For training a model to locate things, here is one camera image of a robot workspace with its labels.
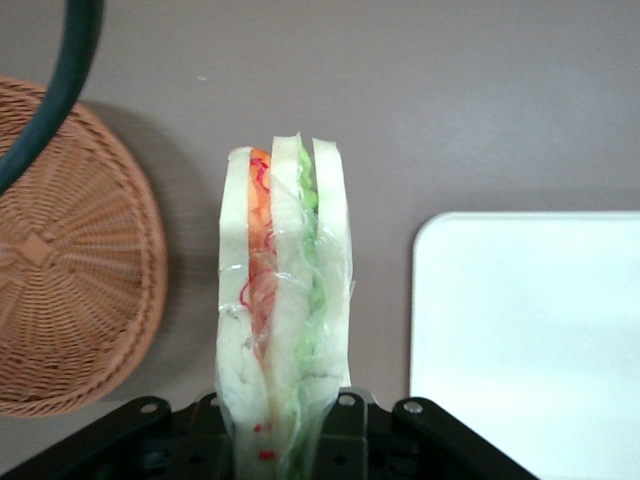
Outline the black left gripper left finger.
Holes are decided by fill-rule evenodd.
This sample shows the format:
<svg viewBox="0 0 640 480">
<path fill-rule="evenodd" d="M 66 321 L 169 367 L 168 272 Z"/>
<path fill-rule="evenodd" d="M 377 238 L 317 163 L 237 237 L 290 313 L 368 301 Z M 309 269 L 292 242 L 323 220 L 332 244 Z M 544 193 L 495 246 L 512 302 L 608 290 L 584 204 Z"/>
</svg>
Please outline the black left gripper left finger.
<svg viewBox="0 0 640 480">
<path fill-rule="evenodd" d="M 131 400 L 1 475 L 3 479 L 231 479 L 233 454 L 215 393 L 174 411 Z"/>
</svg>

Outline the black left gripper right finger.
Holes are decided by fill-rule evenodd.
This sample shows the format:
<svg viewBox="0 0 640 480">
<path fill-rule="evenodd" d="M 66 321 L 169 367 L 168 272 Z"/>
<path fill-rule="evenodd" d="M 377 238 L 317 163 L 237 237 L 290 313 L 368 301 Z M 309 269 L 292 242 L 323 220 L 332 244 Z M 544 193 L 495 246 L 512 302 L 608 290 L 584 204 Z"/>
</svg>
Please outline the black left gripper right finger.
<svg viewBox="0 0 640 480">
<path fill-rule="evenodd" d="M 314 479 L 533 479 L 535 475 L 422 397 L 389 411 L 361 388 L 343 388 L 326 416 Z"/>
</svg>

